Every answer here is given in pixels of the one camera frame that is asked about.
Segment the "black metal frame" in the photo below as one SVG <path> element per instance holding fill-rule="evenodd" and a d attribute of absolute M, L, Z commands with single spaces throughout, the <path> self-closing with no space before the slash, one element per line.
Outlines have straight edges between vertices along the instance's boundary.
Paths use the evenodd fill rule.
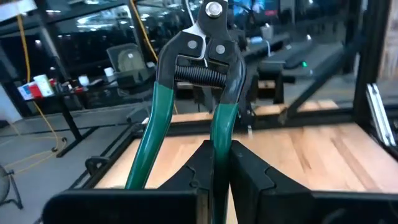
<path fill-rule="evenodd" d="M 371 125 L 372 117 L 370 116 L 370 113 L 363 116 L 365 111 L 369 111 L 368 102 L 366 101 L 366 85 L 368 83 L 375 83 L 377 79 L 380 61 L 377 59 L 375 60 L 375 58 L 381 58 L 381 49 L 384 43 L 384 34 L 388 21 L 390 3 L 391 0 L 383 2 L 369 0 L 368 21 L 366 21 L 366 26 L 377 27 L 378 32 L 376 34 L 376 30 L 366 29 L 367 27 L 365 27 L 365 36 L 368 39 L 363 45 L 363 50 L 361 51 L 361 61 L 359 64 L 360 69 L 356 81 L 353 108 L 298 112 L 284 124 L 279 122 L 279 114 L 262 115 L 256 118 L 257 121 L 254 123 L 252 129 L 293 128 L 325 124 L 357 123 L 364 131 L 373 135 L 372 133 L 374 128 Z M 385 109 L 389 119 L 398 118 L 398 105 L 387 105 L 385 106 Z M 211 120 L 172 123 L 166 136 L 206 134 L 210 132 L 210 125 Z M 246 131 L 245 129 L 246 127 L 236 124 L 234 132 Z M 142 137 L 143 131 L 143 126 L 137 125 L 133 128 L 130 134 L 109 156 L 108 162 L 104 166 L 100 167 L 98 171 L 82 185 L 82 188 L 93 188 L 109 168 L 118 160 L 119 156 L 121 156 L 121 154 L 127 149 L 130 143 L 133 140 Z M 394 153 L 391 155 L 398 160 L 398 155 Z"/>

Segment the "floor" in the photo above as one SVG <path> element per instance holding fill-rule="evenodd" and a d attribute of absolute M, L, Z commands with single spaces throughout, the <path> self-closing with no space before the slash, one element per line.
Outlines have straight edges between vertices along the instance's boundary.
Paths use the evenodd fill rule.
<path fill-rule="evenodd" d="M 13 204 L 3 205 L 0 208 L 0 223 L 33 223 L 40 216 L 45 202 L 54 194 L 69 188 L 84 172 L 84 161 L 91 156 L 100 155 L 125 128 L 126 126 L 99 128 L 62 158 L 56 158 L 51 156 L 51 152 L 47 152 L 9 167 L 7 164 L 36 153 L 49 151 L 55 146 L 55 140 L 37 139 L 51 136 L 49 133 L 0 138 L 0 164 L 16 173 L 15 181 L 24 204 L 23 210 L 18 210 Z M 69 131 L 58 132 L 57 135 L 67 137 L 68 142 L 73 141 L 73 135 Z M 23 171 L 26 167 L 46 157 L 49 158 Z M 8 197 L 14 197 L 13 190 L 10 191 Z"/>
<path fill-rule="evenodd" d="M 311 82 L 311 80 L 302 80 L 295 85 L 285 85 L 286 103 L 290 103 L 298 97 Z M 385 104 L 396 103 L 398 101 L 398 95 L 395 91 L 397 84 L 398 81 L 378 83 Z M 354 86 L 355 77 L 353 75 L 337 76 L 312 96 L 311 100 L 331 99 L 340 107 L 351 107 L 354 97 Z M 271 104 L 272 101 L 258 100 L 256 103 L 266 105 Z M 12 204 L 0 207 L 0 223 L 31 224 L 38 219 L 45 202 L 54 194 L 69 188 L 85 170 L 84 161 L 91 156 L 100 155 L 105 150 L 105 147 L 114 141 L 116 136 L 126 128 L 126 116 L 131 110 L 142 106 L 146 108 L 147 105 L 123 105 L 106 109 L 74 112 L 72 113 L 73 119 L 81 132 L 86 131 L 90 126 L 103 127 L 97 129 L 61 159 L 50 156 L 51 153 L 47 152 L 28 161 L 23 161 L 20 164 L 6 167 L 7 170 L 13 169 L 15 172 L 19 172 L 31 164 L 35 164 L 41 159 L 50 156 L 40 164 L 15 175 L 24 209 L 18 210 Z M 192 101 L 177 101 L 176 106 L 179 113 L 194 113 L 198 111 L 198 106 Z M 200 111 L 205 111 L 205 108 L 200 106 Z M 149 110 L 142 110 L 139 116 L 137 116 L 137 120 L 143 120 L 148 115 Z M 67 137 L 68 142 L 73 141 L 71 132 L 65 131 L 68 130 L 68 125 L 60 114 L 48 116 L 48 120 L 53 128 L 58 130 L 58 136 Z M 48 151 L 51 147 L 55 146 L 54 139 L 37 139 L 51 136 L 50 133 L 29 134 L 49 130 L 42 118 L 32 118 L 17 122 L 16 128 L 23 136 L 15 136 L 16 132 L 10 126 L 0 129 L 0 164 L 2 166 L 36 153 Z M 9 197 L 13 196 L 14 192 L 11 190 Z"/>

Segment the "green plastic grip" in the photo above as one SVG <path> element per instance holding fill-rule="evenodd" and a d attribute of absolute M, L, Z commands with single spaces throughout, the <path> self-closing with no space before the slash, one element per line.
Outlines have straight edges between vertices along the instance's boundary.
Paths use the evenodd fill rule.
<path fill-rule="evenodd" d="M 143 189 L 173 114 L 174 91 L 155 82 L 152 111 L 127 178 L 125 189 Z"/>
<path fill-rule="evenodd" d="M 237 112 L 238 104 L 219 104 L 211 124 L 210 139 L 213 141 L 213 147 L 215 149 L 213 224 L 224 224 L 226 222 L 229 187 L 229 150 L 231 148 L 232 132 Z"/>

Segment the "yellow cable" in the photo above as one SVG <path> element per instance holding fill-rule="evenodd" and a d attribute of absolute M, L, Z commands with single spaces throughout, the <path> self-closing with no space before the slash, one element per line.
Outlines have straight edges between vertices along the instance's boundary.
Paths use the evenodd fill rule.
<path fill-rule="evenodd" d="M 130 0 L 130 3 L 131 3 L 132 10 L 134 11 L 134 14 L 136 15 L 136 18 L 139 23 L 139 27 L 141 28 L 142 34 L 144 34 L 144 38 L 147 42 L 149 50 L 152 52 L 152 55 L 154 56 L 154 58 L 156 59 L 156 62 L 157 62 L 157 55 L 155 53 L 154 48 L 152 47 L 152 44 L 150 44 L 150 40 L 148 38 L 147 32 L 145 31 L 144 25 L 141 22 L 141 18 L 139 17 L 139 13 L 138 13 L 136 5 L 134 4 L 134 0 Z M 173 104 L 173 106 L 174 106 L 175 114 L 178 114 L 178 110 L 177 110 L 175 103 Z"/>
<path fill-rule="evenodd" d="M 27 44 L 26 44 L 26 37 L 25 37 L 25 32 L 24 32 L 24 25 L 22 23 L 22 17 L 21 17 L 21 13 L 19 12 L 19 8 L 18 5 L 16 4 L 16 1 L 14 0 L 14 4 L 17 8 L 18 14 L 17 14 L 17 23 L 18 23 L 18 28 L 19 28 L 19 32 L 21 34 L 21 41 L 22 41 L 22 47 L 24 49 L 24 56 L 25 56 L 25 64 L 26 64 L 26 71 L 27 71 L 27 83 L 30 82 L 30 62 L 29 62 L 29 54 L 27 51 Z M 54 131 L 54 129 L 52 128 L 51 124 L 49 123 L 49 121 L 47 120 L 47 118 L 44 116 L 42 110 L 40 109 L 40 107 L 36 104 L 36 102 L 33 101 L 33 104 L 35 105 L 35 107 L 37 108 L 37 110 L 39 111 L 40 115 L 43 117 L 44 121 L 47 123 L 47 125 L 49 126 L 51 132 L 54 134 L 55 137 L 55 142 L 56 142 L 56 146 L 55 149 L 58 149 L 58 136 L 56 134 L 56 132 Z"/>
<path fill-rule="evenodd" d="M 29 55 L 28 55 L 28 51 L 27 51 L 27 44 L 26 44 L 24 26 L 23 26 L 23 23 L 22 23 L 22 17 L 21 17 L 20 12 L 17 15 L 17 23 L 18 23 L 18 27 L 19 27 L 19 32 L 21 33 L 21 40 L 22 40 L 22 46 L 23 46 L 23 49 L 24 49 L 24 56 L 25 56 L 25 63 L 26 63 L 26 70 L 27 70 L 27 82 L 29 83 L 29 81 L 30 81 Z M 28 159 L 31 159 L 33 157 L 37 157 L 37 156 L 40 156 L 40 155 L 48 153 L 48 152 L 53 152 L 53 153 L 51 153 L 51 155 L 47 156 L 46 158 L 43 158 L 43 159 L 31 164 L 30 166 L 15 172 L 15 174 L 19 174 L 21 172 L 24 172 L 26 170 L 29 170 L 29 169 L 33 168 L 34 166 L 37 166 L 37 165 L 41 164 L 42 162 L 46 161 L 47 159 L 50 159 L 55 154 L 55 152 L 58 151 L 58 140 L 59 140 L 59 137 L 57 136 L 57 133 L 54 131 L 53 127 L 51 126 L 51 124 L 49 123 L 47 118 L 44 116 L 44 114 L 43 114 L 42 110 L 40 109 L 40 107 L 36 104 L 36 102 L 33 102 L 33 103 L 34 103 L 35 107 L 37 108 L 37 110 L 39 111 L 41 117 L 43 117 L 44 121 L 47 123 L 47 126 L 50 128 L 51 132 L 54 134 L 54 137 L 45 136 L 45 137 L 39 137 L 39 138 L 55 138 L 56 146 L 55 146 L 54 150 L 36 153 L 34 155 L 28 156 L 28 157 L 23 158 L 23 159 L 21 159 L 19 161 L 12 162 L 12 163 L 10 163 L 10 164 L 5 166 L 5 167 L 14 166 L 16 164 L 19 164 L 19 163 L 21 163 L 23 161 L 26 161 Z M 11 124 L 11 123 L 10 123 L 10 125 L 15 130 L 15 132 L 18 134 L 18 136 L 21 136 L 21 133 L 18 131 L 18 129 L 15 127 L 15 125 Z M 64 141 L 62 149 L 65 148 L 66 145 L 67 145 L 67 142 Z"/>
<path fill-rule="evenodd" d="M 65 148 L 66 145 L 67 145 L 67 142 L 64 141 L 64 142 L 63 142 L 62 148 Z M 41 160 L 39 160 L 39 161 L 37 161 L 37 162 L 35 162 L 35 163 L 29 165 L 28 167 L 23 168 L 23 169 L 21 169 L 21 170 L 15 172 L 15 174 L 20 174 L 21 172 L 27 171 L 27 170 L 29 170 L 29 169 L 35 167 L 35 166 L 37 166 L 37 165 L 39 165 L 39 164 L 45 162 L 46 160 L 50 159 L 50 158 L 51 158 L 52 156 L 54 156 L 55 154 L 56 154 L 56 153 L 53 152 L 53 153 L 51 153 L 49 156 L 47 156 L 46 158 L 43 158 L 43 159 L 41 159 Z"/>

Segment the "desk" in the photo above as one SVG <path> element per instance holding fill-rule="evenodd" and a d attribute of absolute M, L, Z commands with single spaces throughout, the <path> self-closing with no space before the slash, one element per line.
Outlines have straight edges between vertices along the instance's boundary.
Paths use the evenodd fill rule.
<path fill-rule="evenodd" d="M 281 105 L 262 106 L 256 114 L 274 114 Z M 309 102 L 301 110 L 336 108 L 332 101 Z M 175 115 L 172 122 L 211 119 L 207 113 Z M 157 188 L 176 173 L 209 135 L 165 138 L 146 187 Z M 234 134 L 270 165 L 312 190 L 398 193 L 398 163 L 357 124 L 307 126 Z M 96 184 L 124 186 L 140 139 L 134 140 Z M 227 223 L 237 223 L 229 191 Z"/>

